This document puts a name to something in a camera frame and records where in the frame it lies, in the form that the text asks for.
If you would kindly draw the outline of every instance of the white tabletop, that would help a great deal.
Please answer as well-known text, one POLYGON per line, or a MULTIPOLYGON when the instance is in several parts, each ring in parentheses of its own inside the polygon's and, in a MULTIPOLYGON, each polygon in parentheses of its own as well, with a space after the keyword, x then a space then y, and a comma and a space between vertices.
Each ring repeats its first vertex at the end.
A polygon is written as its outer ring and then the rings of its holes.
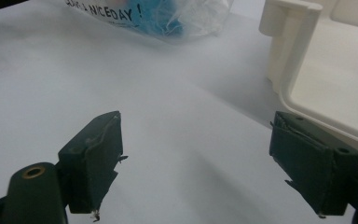
POLYGON ((0 197, 20 168, 57 162, 89 121, 119 110, 130 157, 100 223, 351 223, 350 207, 319 219, 269 156, 282 106, 265 78, 262 6, 236 2, 219 36, 175 46, 63 0, 0 10, 0 197))

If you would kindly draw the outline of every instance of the bolt hole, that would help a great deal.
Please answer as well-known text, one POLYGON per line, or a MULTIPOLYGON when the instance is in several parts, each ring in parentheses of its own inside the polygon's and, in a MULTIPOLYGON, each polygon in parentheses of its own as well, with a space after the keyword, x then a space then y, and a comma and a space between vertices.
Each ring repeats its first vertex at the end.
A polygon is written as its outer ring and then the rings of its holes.
POLYGON ((343 148, 343 147, 340 147, 340 148, 338 149, 338 151, 340 151, 340 152, 342 152, 342 153, 349 153, 349 152, 350 152, 349 150, 347 150, 346 148, 343 148))
POLYGON ((42 175, 43 173, 45 173, 45 167, 35 166, 35 167, 29 168, 24 173, 22 173, 22 178, 32 179, 32 178, 42 175))

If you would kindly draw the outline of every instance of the transparent plastic bag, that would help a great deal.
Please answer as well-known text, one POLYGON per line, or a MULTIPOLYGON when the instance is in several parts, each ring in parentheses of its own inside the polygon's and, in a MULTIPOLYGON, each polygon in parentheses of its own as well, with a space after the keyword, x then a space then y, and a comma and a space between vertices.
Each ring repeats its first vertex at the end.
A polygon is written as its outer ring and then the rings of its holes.
POLYGON ((91 16, 157 38, 219 32, 233 0, 64 0, 91 16))

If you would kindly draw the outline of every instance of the white plastic container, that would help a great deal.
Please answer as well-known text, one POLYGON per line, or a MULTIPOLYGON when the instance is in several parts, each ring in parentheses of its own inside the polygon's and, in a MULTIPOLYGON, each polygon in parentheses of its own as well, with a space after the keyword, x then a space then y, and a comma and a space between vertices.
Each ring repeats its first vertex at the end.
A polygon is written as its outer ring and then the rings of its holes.
POLYGON ((267 0, 260 32, 282 103, 358 143, 358 0, 267 0))

